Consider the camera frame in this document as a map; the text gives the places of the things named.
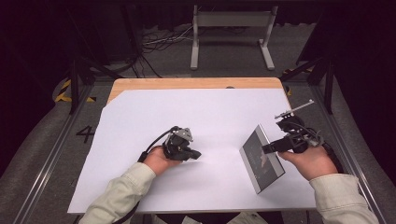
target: metal stand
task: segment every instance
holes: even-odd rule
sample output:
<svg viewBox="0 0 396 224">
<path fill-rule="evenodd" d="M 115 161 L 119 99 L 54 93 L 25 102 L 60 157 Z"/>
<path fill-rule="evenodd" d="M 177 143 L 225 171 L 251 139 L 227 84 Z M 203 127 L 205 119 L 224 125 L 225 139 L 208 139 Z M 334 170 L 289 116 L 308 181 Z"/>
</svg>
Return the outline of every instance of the metal stand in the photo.
<svg viewBox="0 0 396 224">
<path fill-rule="evenodd" d="M 193 42 L 191 53 L 191 70 L 198 69 L 198 53 L 199 53 L 199 39 L 198 27 L 200 26 L 265 26 L 265 37 L 260 39 L 260 48 L 262 49 L 262 56 L 268 70 L 274 70 L 274 63 L 272 61 L 270 52 L 267 48 L 268 41 L 274 26 L 277 7 L 273 7 L 271 11 L 256 11 L 256 12 L 224 12 L 224 11 L 198 11 L 198 6 L 194 6 L 192 28 L 193 28 Z"/>
<path fill-rule="evenodd" d="M 329 114 L 332 114 L 332 82 L 333 82 L 333 65 L 332 61 L 328 58 L 320 57 L 314 61 L 305 63 L 286 75 L 279 78 L 281 82 L 287 81 L 292 77 L 295 77 L 302 73 L 305 69 L 314 67 L 312 73 L 308 76 L 307 82 L 309 85 L 318 85 L 319 82 L 326 76 L 325 94 L 324 94 L 324 104 Z"/>
<path fill-rule="evenodd" d="M 94 67 L 98 71 L 106 74 L 114 79 L 122 78 L 122 76 L 114 73 L 99 63 L 95 63 L 87 58 L 81 56 L 76 56 L 75 60 L 71 65 L 70 79 L 71 79 L 71 91 L 72 91 L 72 107 L 69 114 L 73 114 L 79 105 L 79 91 L 78 83 L 82 81 L 84 86 L 91 86 L 95 82 L 95 77 L 93 76 L 90 67 Z"/>
</svg>

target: sleeve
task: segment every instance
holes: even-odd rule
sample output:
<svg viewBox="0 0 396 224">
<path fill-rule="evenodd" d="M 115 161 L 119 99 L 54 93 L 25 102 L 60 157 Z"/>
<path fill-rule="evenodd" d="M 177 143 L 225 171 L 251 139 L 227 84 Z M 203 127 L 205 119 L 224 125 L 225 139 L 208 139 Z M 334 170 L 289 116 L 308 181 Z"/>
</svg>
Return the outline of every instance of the sleeve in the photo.
<svg viewBox="0 0 396 224">
<path fill-rule="evenodd" d="M 325 175 L 309 181 L 324 223 L 378 223 L 359 194 L 353 175 Z"/>
<path fill-rule="evenodd" d="M 124 217 L 146 195 L 155 176 L 146 164 L 135 163 L 109 182 L 105 193 L 88 207 L 79 223 L 113 223 Z"/>
</svg>

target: gray floor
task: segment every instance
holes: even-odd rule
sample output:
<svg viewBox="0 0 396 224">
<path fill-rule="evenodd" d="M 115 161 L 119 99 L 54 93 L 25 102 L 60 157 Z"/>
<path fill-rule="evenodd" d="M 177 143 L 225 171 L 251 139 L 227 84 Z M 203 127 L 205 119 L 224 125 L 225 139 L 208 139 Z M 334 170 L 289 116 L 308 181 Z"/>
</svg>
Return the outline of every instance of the gray floor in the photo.
<svg viewBox="0 0 396 224">
<path fill-rule="evenodd" d="M 152 67 L 164 77 L 279 77 L 281 72 L 295 67 L 295 61 L 314 25 L 275 27 L 270 39 L 269 50 L 276 66 L 275 71 L 268 71 L 257 44 L 263 36 L 262 30 L 249 28 L 242 34 L 233 34 L 224 30 L 208 30 L 200 36 L 200 58 L 197 71 L 190 70 L 191 42 L 185 40 L 164 51 L 154 51 L 145 57 Z M 149 67 L 144 70 L 138 64 L 136 69 L 141 75 L 155 77 Z M 132 70 L 123 73 L 134 77 Z M 291 87 L 290 105 L 295 107 L 314 97 L 313 91 L 304 82 L 288 83 Z M 90 92 L 97 97 L 95 103 L 86 103 L 71 127 L 62 147 L 62 154 L 42 194 L 33 206 L 28 223 L 74 223 L 77 216 L 68 215 L 67 207 L 74 193 L 78 176 L 90 150 L 92 138 L 84 143 L 84 136 L 76 135 L 87 126 L 93 131 L 99 122 L 101 110 L 111 91 L 112 82 L 99 78 Z M 23 201 L 29 194 L 37 175 L 50 154 L 63 130 L 68 117 L 70 103 L 59 102 L 44 117 L 21 145 L 17 155 L 0 180 L 0 223 L 12 223 Z M 365 144 L 359 130 L 350 115 L 347 104 L 334 86 L 332 100 L 333 118 L 336 120 L 347 147 L 353 152 L 359 166 L 364 172 L 378 207 L 387 223 L 396 223 L 396 188 L 380 168 L 370 149 Z M 307 126 L 322 130 L 326 139 L 337 148 L 337 141 L 326 123 L 325 115 L 318 105 L 309 110 L 298 112 Z M 306 223 L 305 211 L 283 211 L 285 223 Z M 133 223 L 141 223 L 142 217 L 136 216 Z M 316 211 L 310 211 L 311 223 L 321 223 Z"/>
</svg>

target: table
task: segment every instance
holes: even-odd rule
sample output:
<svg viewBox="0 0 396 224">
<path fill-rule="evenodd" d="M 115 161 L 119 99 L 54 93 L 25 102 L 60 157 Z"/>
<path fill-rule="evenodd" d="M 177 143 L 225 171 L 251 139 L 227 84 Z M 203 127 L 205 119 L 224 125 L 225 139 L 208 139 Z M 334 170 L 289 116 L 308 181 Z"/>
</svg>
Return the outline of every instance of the table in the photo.
<svg viewBox="0 0 396 224">
<path fill-rule="evenodd" d="M 140 149 L 134 148 L 147 147 L 170 125 L 187 124 L 194 138 L 191 148 L 203 156 L 156 178 L 138 213 L 313 209 L 314 192 L 291 163 L 282 161 L 286 173 L 258 195 L 239 154 L 258 122 L 265 123 L 270 141 L 283 137 L 273 114 L 287 109 L 282 85 L 273 77 L 119 79 L 102 112 L 68 213 L 84 213 L 110 179 L 137 161 Z"/>
</svg>

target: metal frame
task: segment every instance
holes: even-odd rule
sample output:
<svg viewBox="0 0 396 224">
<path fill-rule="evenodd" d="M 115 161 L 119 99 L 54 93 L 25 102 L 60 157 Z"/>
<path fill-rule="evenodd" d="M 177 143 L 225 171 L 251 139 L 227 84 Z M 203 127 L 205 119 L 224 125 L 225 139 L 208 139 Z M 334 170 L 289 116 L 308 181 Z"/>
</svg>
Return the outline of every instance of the metal frame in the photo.
<svg viewBox="0 0 396 224">
<path fill-rule="evenodd" d="M 86 99 L 89 97 L 89 94 L 92 90 L 93 86 L 84 86 L 82 90 L 82 94 L 80 95 L 79 101 L 80 104 L 77 106 L 76 110 L 72 115 L 69 115 L 67 118 L 64 127 L 61 130 L 61 133 L 58 136 L 47 160 L 45 161 L 41 171 L 38 173 L 37 178 L 35 179 L 35 183 L 33 184 L 29 194 L 27 195 L 20 211 L 14 219 L 14 224 L 27 223 L 30 215 L 32 215 L 33 210 L 35 209 L 35 205 L 37 204 L 44 188 L 46 187 L 48 181 L 50 180 L 50 176 L 52 171 L 55 168 L 59 157 L 62 154 L 62 150 L 64 149 L 64 143 L 67 135 L 70 133 L 73 124 L 75 123 L 81 108 L 86 102 Z"/>
<path fill-rule="evenodd" d="M 270 52 L 268 50 L 268 41 L 274 26 L 277 7 L 272 7 L 271 11 L 254 11 L 254 12 L 234 12 L 234 11 L 198 11 L 198 6 L 194 6 L 192 29 L 193 41 L 191 52 L 191 70 L 198 69 L 199 39 L 198 28 L 200 26 L 263 26 L 265 27 L 264 39 L 259 39 L 262 56 L 268 70 L 274 70 Z"/>
<path fill-rule="evenodd" d="M 360 181 L 359 188 L 360 188 L 361 194 L 366 199 L 370 210 L 372 210 L 375 213 L 376 217 L 378 218 L 379 223 L 387 223 L 384 216 L 382 215 L 382 212 L 381 212 L 377 202 L 375 201 L 374 195 L 372 194 L 372 192 L 370 190 L 370 186 L 367 182 L 367 178 L 364 175 L 363 171 L 361 170 L 361 167 L 359 166 L 352 151 L 347 146 L 336 120 L 334 119 L 333 116 L 329 115 L 327 108 L 326 108 L 327 106 L 322 103 L 323 94 L 322 94 L 319 86 L 311 86 L 310 89 L 314 95 L 314 98 L 316 98 L 315 102 L 318 102 L 318 105 L 320 106 L 320 110 L 323 113 L 328 126 L 331 128 L 332 134 L 335 137 L 335 140 L 337 141 L 337 144 L 340 148 L 340 153 L 341 153 L 340 159 L 343 161 L 343 164 L 347 168 L 348 173 L 356 176 L 359 179 L 359 181 Z"/>
</svg>

